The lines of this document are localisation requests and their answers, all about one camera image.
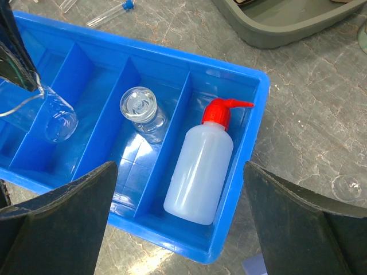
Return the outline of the clear glass beaker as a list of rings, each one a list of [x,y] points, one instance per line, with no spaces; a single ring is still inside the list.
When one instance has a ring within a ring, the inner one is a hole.
[[[79,123],[73,107],[51,87],[28,92],[6,80],[1,80],[1,119],[49,143],[67,140]]]

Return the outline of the white wash bottle red cap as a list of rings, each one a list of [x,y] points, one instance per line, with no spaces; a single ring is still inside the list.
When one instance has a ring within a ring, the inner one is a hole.
[[[209,103],[201,124],[185,135],[163,204],[166,212],[200,225],[213,222],[233,151],[227,133],[231,109],[253,106],[235,99]]]

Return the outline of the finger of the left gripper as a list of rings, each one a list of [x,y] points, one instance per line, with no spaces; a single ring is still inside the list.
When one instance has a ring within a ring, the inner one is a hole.
[[[38,88],[37,75],[9,1],[1,1],[1,78],[34,92]]]

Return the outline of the round glass flask white stopper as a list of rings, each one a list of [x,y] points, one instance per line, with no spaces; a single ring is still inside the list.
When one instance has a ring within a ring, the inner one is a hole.
[[[341,202],[357,202],[364,198],[364,187],[357,174],[342,174],[331,181],[331,191]]]

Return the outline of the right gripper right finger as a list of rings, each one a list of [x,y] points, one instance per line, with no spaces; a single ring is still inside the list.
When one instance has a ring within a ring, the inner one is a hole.
[[[268,274],[366,274],[366,209],[246,162],[244,186]]]

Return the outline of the test tube blue cap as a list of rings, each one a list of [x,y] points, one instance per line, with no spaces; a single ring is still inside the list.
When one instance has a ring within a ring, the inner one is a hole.
[[[127,0],[107,11],[105,11],[103,14],[98,15],[96,18],[88,21],[86,23],[86,26],[91,29],[96,29],[99,26],[109,22],[110,20],[116,18],[119,15],[125,14],[127,12],[130,12],[134,9],[134,1]]]

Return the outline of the glass stoppered bottle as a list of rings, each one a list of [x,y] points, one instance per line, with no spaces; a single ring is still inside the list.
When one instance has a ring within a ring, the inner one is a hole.
[[[122,115],[133,123],[148,143],[161,143],[169,126],[169,117],[146,87],[132,87],[120,99]]]

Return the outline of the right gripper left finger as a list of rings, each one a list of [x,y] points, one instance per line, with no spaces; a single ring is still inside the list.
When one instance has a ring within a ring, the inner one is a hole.
[[[1,274],[94,274],[117,175],[106,162],[16,205],[2,183]]]

